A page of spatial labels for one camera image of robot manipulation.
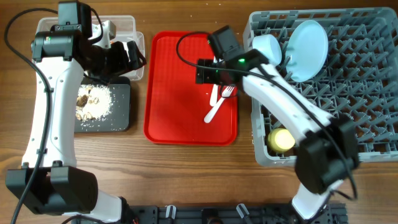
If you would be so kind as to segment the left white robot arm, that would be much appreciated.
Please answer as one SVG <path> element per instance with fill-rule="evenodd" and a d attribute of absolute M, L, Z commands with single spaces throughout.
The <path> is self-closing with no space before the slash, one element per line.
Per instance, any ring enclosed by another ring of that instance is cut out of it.
<path fill-rule="evenodd" d="M 96 176 L 76 166 L 75 110 L 84 78 L 106 83 L 146 64 L 134 41 L 93 35 L 98 13 L 80 1 L 62 1 L 58 22 L 38 32 L 27 64 L 37 75 L 30 141 L 21 167 L 6 174 L 19 207 L 36 215 L 65 215 L 68 221 L 137 223 L 123 197 L 101 191 Z"/>

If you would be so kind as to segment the rice and food scraps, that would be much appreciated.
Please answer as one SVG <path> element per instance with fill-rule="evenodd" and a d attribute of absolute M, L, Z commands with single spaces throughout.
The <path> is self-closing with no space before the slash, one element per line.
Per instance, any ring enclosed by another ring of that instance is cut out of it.
<path fill-rule="evenodd" d="M 81 85 L 76 99 L 75 117 L 85 122 L 105 119 L 113 105 L 111 90 L 103 85 Z"/>

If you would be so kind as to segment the grey dishwasher rack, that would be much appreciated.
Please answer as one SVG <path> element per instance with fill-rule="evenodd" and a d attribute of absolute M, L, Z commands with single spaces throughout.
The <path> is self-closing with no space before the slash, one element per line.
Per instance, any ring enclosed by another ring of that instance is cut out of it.
<path fill-rule="evenodd" d="M 304 21 L 317 21 L 328 36 L 320 72 L 299 83 L 284 65 L 280 74 L 314 105 L 355 125 L 362 162 L 397 160 L 397 14 L 389 7 L 256 11 L 243 32 L 243 45 L 271 34 L 282 49 Z"/>

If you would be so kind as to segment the light blue bowl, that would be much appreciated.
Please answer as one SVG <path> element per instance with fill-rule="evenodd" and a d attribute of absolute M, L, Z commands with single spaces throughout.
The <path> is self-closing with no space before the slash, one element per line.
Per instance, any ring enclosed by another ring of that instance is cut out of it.
<path fill-rule="evenodd" d="M 269 62 L 278 66 L 282 61 L 282 51 L 277 39 L 271 35 L 260 35 L 253 38 L 252 47 L 260 51 Z"/>

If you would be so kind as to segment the black waste tray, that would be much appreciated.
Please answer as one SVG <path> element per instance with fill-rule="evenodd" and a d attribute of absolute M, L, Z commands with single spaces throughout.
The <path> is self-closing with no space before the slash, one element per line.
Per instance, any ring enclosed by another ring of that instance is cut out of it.
<path fill-rule="evenodd" d="M 81 85 L 101 85 L 84 79 Z M 117 77 L 107 85 L 111 90 L 113 105 L 105 119 L 79 121 L 75 117 L 76 133 L 121 132 L 130 126 L 131 84 L 127 77 Z"/>

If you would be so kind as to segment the yellow plastic cup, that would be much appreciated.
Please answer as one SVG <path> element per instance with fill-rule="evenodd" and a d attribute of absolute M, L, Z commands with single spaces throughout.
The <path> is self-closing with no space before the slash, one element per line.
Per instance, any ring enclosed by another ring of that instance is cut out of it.
<path fill-rule="evenodd" d="M 267 137 L 267 145 L 274 152 L 285 153 L 295 146 L 295 139 L 287 129 L 273 129 Z"/>

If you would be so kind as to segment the white plastic spoon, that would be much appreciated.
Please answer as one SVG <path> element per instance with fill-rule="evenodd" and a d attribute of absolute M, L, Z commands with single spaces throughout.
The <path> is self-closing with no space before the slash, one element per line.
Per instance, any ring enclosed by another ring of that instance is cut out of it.
<path fill-rule="evenodd" d="M 217 101 L 218 101 L 218 85 L 214 84 L 210 96 L 210 106 L 216 105 Z"/>

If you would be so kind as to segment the red serving tray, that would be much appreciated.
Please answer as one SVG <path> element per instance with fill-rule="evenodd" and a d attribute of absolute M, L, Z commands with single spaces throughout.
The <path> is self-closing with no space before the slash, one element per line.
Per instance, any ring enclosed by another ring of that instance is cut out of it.
<path fill-rule="evenodd" d="M 238 100 L 223 102 L 210 123 L 212 85 L 195 83 L 195 67 L 184 61 L 211 59 L 205 35 L 162 31 L 152 40 L 144 134 L 157 144 L 227 146 L 238 134 Z"/>

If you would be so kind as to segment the black mounting rail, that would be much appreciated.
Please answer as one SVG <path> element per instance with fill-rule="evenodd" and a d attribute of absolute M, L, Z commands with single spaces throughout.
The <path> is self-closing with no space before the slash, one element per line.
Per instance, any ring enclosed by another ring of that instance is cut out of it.
<path fill-rule="evenodd" d="M 310 220 L 296 214 L 293 206 L 284 203 L 249 207 L 239 204 L 235 207 L 131 207 L 133 223 L 138 224 L 273 224 L 273 223 L 316 223 L 348 224 L 346 205 L 333 203 L 326 205 Z"/>

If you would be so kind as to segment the white plastic fork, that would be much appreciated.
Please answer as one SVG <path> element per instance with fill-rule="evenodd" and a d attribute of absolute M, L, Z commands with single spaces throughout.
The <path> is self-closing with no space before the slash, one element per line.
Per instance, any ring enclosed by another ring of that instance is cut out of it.
<path fill-rule="evenodd" d="M 218 112 L 219 108 L 221 107 L 222 103 L 225 99 L 231 96 L 234 87 L 227 86 L 223 92 L 221 93 L 221 98 L 217 101 L 216 105 L 212 106 L 212 109 L 208 112 L 208 114 L 204 117 L 205 123 L 210 123 L 214 118 L 215 114 Z"/>

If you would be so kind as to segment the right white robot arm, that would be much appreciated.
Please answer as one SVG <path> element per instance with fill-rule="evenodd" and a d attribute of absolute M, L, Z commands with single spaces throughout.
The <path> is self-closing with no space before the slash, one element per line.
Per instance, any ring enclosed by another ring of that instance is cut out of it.
<path fill-rule="evenodd" d="M 215 59 L 199 59 L 197 84 L 236 86 L 256 99 L 290 132 L 298 146 L 295 173 L 300 181 L 292 199 L 296 214 L 316 219 L 345 179 L 359 166 L 354 123 L 334 117 L 297 92 L 260 51 L 244 51 L 230 26 L 206 35 Z"/>

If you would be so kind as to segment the light blue plate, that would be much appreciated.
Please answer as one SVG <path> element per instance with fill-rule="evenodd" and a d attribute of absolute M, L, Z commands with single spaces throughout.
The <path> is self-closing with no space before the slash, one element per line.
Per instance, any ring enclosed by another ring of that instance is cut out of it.
<path fill-rule="evenodd" d="M 305 82 L 319 73 L 326 61 L 328 37 L 325 29 L 314 20 L 302 22 L 291 35 L 286 58 L 286 71 L 295 82 Z"/>

